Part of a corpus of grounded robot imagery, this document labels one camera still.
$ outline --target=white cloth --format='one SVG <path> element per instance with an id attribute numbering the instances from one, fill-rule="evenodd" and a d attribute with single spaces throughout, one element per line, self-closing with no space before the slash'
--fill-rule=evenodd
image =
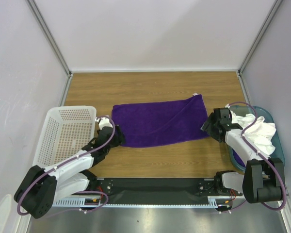
<path id="1" fill-rule="evenodd" d="M 255 116 L 253 114 L 246 114 L 246 116 L 237 116 L 233 111 L 232 123 L 238 123 L 244 129 L 250 125 Z M 245 131 L 245 135 L 256 145 L 256 147 L 267 155 L 271 155 L 275 147 L 272 145 L 271 139 L 276 133 L 276 126 L 274 123 L 265 123 L 263 116 L 258 117 L 256 123 Z"/>

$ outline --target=towel fold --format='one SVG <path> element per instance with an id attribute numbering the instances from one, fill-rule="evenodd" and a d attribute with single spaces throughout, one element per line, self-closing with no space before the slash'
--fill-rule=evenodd
<path id="1" fill-rule="evenodd" d="M 115 105 L 112 119 L 121 127 L 126 144 L 134 148 L 174 144 L 208 135 L 200 128 L 207 120 L 201 95 L 187 100 Z"/>

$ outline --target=wooden table surface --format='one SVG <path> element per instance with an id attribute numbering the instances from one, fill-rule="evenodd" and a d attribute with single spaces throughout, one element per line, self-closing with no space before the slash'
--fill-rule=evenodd
<path id="1" fill-rule="evenodd" d="M 243 101 L 235 72 L 75 73 L 65 105 L 90 105 L 97 116 L 111 115 L 115 104 L 183 100 L 202 94 L 213 108 Z M 99 177 L 213 177 L 235 169 L 226 144 L 212 138 L 153 148 L 113 148 L 90 169 Z"/>

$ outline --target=purple cable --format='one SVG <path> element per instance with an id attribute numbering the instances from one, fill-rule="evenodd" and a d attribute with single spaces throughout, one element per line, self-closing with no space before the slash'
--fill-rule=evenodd
<path id="1" fill-rule="evenodd" d="M 283 180 L 280 177 L 280 174 L 278 173 L 277 169 L 271 164 L 271 162 L 268 161 L 268 159 L 265 158 L 261 153 L 259 153 L 258 150 L 244 136 L 244 132 L 256 123 L 256 121 L 258 119 L 258 113 L 257 113 L 257 111 L 255 110 L 255 108 L 251 104 L 246 103 L 246 102 L 239 101 L 239 102 L 229 103 L 228 105 L 231 106 L 231 105 L 238 104 L 238 103 L 242 103 L 242 104 L 245 104 L 245 105 L 249 106 L 254 111 L 254 115 L 256 117 L 254 119 L 254 121 L 250 125 L 248 125 L 246 128 L 244 128 L 242 130 L 242 139 L 273 170 L 273 172 L 275 173 L 275 175 L 278 177 L 278 180 L 279 180 L 279 183 L 280 183 L 280 186 L 281 186 L 281 190 L 282 190 L 282 203 L 281 203 L 281 205 L 279 207 L 274 208 L 274 207 L 271 207 L 271 206 L 265 204 L 264 202 L 262 202 L 262 205 L 264 205 L 265 207 L 267 207 L 267 208 L 269 208 L 271 210 L 276 210 L 276 211 L 282 210 L 285 207 L 286 203 L 287 203 L 287 192 L 286 192 L 285 185 L 283 184 Z"/>
<path id="2" fill-rule="evenodd" d="M 97 207 L 95 207 L 95 208 L 92 209 L 92 210 L 82 210 L 81 208 L 71 208 L 71 209 L 63 210 L 63 211 L 60 211 L 60 212 L 58 212 L 58 213 L 52 214 L 52 215 L 50 215 L 50 216 L 47 216 L 46 218 L 54 217 L 54 216 L 59 215 L 59 214 L 62 214 L 62 213 L 64 213 L 64 212 L 73 211 L 73 210 L 74 210 L 74 211 L 76 211 L 76 210 L 78 210 L 78 211 L 83 211 L 85 214 L 86 214 L 86 213 L 91 213 L 91 212 L 94 212 L 94 211 L 100 209 L 100 208 L 103 207 L 105 204 L 107 204 L 108 201 L 109 201 L 109 197 L 108 197 L 108 195 L 105 194 L 104 192 L 99 192 L 99 191 L 81 191 L 81 192 L 77 192 L 76 194 L 84 194 L 84 193 L 85 193 L 85 194 L 102 194 L 102 195 L 104 195 L 104 196 L 106 197 L 106 200 L 105 200 L 105 202 L 102 203 L 100 206 L 97 206 Z"/>
<path id="3" fill-rule="evenodd" d="M 238 206 L 236 206 L 236 207 L 234 207 L 233 209 L 231 209 L 231 211 L 232 211 L 232 210 L 237 210 L 239 207 L 243 206 L 246 202 L 247 202 L 247 201 L 245 200 L 243 203 L 241 203 L 241 204 L 239 204 Z"/>
<path id="4" fill-rule="evenodd" d="M 114 124 L 114 122 L 111 120 L 111 118 L 109 118 L 108 116 L 100 116 L 100 117 L 98 117 L 98 118 L 102 118 L 102 117 L 105 117 L 105 118 L 107 118 L 107 119 L 109 119 L 109 121 L 111 122 L 111 124 L 112 124 L 112 126 L 113 126 L 113 131 L 112 131 L 112 134 L 111 134 L 111 136 L 110 136 L 110 138 L 103 144 L 103 145 L 101 145 L 100 147 L 97 147 L 97 148 L 95 148 L 95 149 L 92 149 L 92 150 L 90 150 L 90 151 L 88 151 L 88 152 L 85 152 L 85 153 L 83 153 L 83 154 L 80 154 L 79 155 L 79 158 L 81 158 L 81 157 L 83 157 L 83 156 L 85 156 L 85 155 L 88 155 L 88 154 L 90 154 L 90 153 L 92 153 L 92 152 L 95 152 L 95 151 L 97 151 L 97 150 L 99 150 L 99 149 L 101 149 L 101 148 L 103 148 L 105 145 L 107 145 L 110 141 L 111 141 L 111 139 L 113 138 L 113 136 L 114 136 L 114 134 L 115 134 L 115 124 Z M 70 159 L 68 159 L 67 161 L 65 161 L 65 162 L 62 162 L 61 164 L 59 164 L 58 166 L 57 166 L 57 168 L 56 169 L 59 169 L 59 168 L 61 168 L 62 166 L 64 166 L 64 165 L 66 165 L 66 164 L 68 164 L 68 163 L 70 163 L 71 161 L 74 161 L 74 160 L 76 160 L 76 159 L 78 159 L 76 156 L 73 156 L 72 158 L 70 158 Z M 19 201 L 18 201 L 18 204 L 17 204 L 17 213 L 19 214 L 19 215 L 21 215 L 21 216 L 25 216 L 25 215 L 28 215 L 29 213 L 28 212 L 26 212 L 26 213 L 23 213 L 23 212 L 21 212 L 21 210 L 20 210 L 20 207 L 21 207 L 21 204 L 22 204 L 22 202 L 24 201 L 24 199 L 25 199 L 25 196 L 29 193 L 29 191 L 35 186 L 35 184 L 36 183 L 38 183 L 43 177 L 45 177 L 46 175 L 48 175 L 48 174 L 50 174 L 51 172 L 54 172 L 55 171 L 55 169 L 54 168 L 52 168 L 51 170 L 49 170 L 49 171 L 47 171 L 47 172 L 45 172 L 45 173 L 43 173 L 41 176 L 39 176 L 37 179 L 35 179 L 30 185 L 29 185 L 29 187 L 25 190 L 25 192 L 23 193 L 23 195 L 20 197 L 20 199 L 19 199 Z M 107 201 L 108 201 L 108 196 L 107 196 L 107 194 L 105 194 L 105 193 L 101 193 L 101 194 L 103 194 L 104 196 L 106 196 L 107 197 Z"/>

